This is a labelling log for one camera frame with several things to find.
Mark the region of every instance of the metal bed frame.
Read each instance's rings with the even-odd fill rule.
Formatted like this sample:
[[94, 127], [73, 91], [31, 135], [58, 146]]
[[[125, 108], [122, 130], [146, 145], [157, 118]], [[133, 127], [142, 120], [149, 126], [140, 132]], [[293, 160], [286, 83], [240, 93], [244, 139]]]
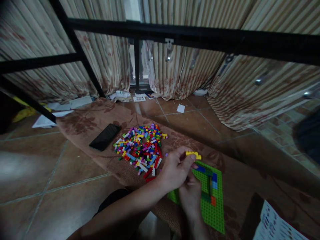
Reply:
[[281, 61], [320, 66], [320, 36], [218, 29], [190, 26], [145, 24], [135, 21], [116, 22], [68, 18], [59, 0], [49, 0], [76, 53], [22, 59], [0, 63], [0, 86], [11, 92], [53, 122], [56, 117], [3, 74], [81, 61], [100, 97], [105, 97], [93, 69], [74, 30], [108, 34], [134, 40], [136, 91], [139, 85], [140, 41], [153, 40], [198, 49], [221, 51], [233, 55], [249, 55]]

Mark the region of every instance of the brown patterned rug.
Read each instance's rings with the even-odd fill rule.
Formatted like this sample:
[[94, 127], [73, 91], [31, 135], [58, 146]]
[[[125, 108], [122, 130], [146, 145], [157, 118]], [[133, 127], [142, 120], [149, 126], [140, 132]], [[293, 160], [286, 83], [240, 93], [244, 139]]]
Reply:
[[[122, 127], [118, 139], [131, 127], [150, 125], [154, 121], [131, 112], [105, 98], [97, 99], [90, 105], [75, 110], [63, 118], [57, 119], [60, 131], [75, 146], [90, 156], [99, 166], [112, 173], [121, 184], [136, 189], [145, 184], [142, 176], [127, 161], [118, 161], [112, 145], [103, 152], [89, 147], [89, 144], [109, 124]], [[251, 211], [256, 196], [266, 199], [278, 214], [309, 239], [320, 238], [320, 201], [312, 198], [288, 184], [269, 175], [261, 175], [257, 170], [230, 158], [202, 143], [159, 124], [169, 138], [162, 140], [162, 152], [168, 153], [181, 145], [188, 146], [202, 155], [202, 161], [222, 172], [225, 232], [222, 235], [211, 230], [215, 239], [247, 239], [243, 232], [254, 231], [259, 219]], [[185, 233], [185, 217], [182, 209], [164, 197], [152, 209], [159, 218], [166, 221], [179, 235]]]

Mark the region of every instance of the smartphone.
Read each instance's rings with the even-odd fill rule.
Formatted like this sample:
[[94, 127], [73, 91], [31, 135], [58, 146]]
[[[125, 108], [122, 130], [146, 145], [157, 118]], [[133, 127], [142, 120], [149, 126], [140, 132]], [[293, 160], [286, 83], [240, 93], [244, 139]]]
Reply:
[[120, 127], [110, 123], [93, 141], [89, 144], [90, 147], [102, 152], [112, 142], [114, 137], [120, 131]]

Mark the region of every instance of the curtain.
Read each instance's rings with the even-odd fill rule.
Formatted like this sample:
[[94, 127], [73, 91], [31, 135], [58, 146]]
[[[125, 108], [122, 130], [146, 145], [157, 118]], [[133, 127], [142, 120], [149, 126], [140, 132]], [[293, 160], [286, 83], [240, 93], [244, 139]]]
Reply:
[[[211, 0], [142, 0], [142, 22], [212, 28], [239, 28], [252, 1]], [[224, 59], [223, 52], [199, 50], [173, 45], [171, 59], [166, 62], [166, 44], [144, 43], [144, 69], [149, 71], [153, 91], [165, 100], [188, 97], [214, 76]]]
[[[242, 29], [319, 35], [319, 13], [320, 1], [256, 1]], [[317, 66], [239, 55], [214, 77], [207, 99], [223, 124], [242, 131], [305, 103], [319, 74]]]
[[[61, 1], [69, 17], [125, 20], [123, 1]], [[10, 0], [3, 4], [0, 61], [73, 53], [72, 44], [48, 0]], [[76, 32], [88, 60], [108, 95], [129, 89], [128, 41]], [[38, 101], [64, 102], [97, 92], [81, 62], [6, 74]]]

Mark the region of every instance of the green baseplate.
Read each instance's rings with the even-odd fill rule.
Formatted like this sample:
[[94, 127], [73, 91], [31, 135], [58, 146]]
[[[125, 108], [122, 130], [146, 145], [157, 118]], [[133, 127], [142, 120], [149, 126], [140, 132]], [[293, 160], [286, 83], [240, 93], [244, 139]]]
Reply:
[[[218, 190], [212, 188], [212, 195], [216, 198], [216, 206], [212, 206], [209, 202], [201, 198], [201, 212], [203, 220], [206, 224], [210, 225], [217, 231], [225, 234], [224, 232], [224, 214], [223, 214], [223, 192], [222, 192], [222, 174], [221, 171], [208, 166], [202, 162], [196, 161], [197, 165], [210, 169], [217, 174]], [[208, 192], [208, 177], [203, 173], [192, 170], [194, 176], [201, 182], [201, 190]], [[168, 193], [168, 198], [173, 202], [181, 205], [179, 198], [179, 190], [175, 189]]]

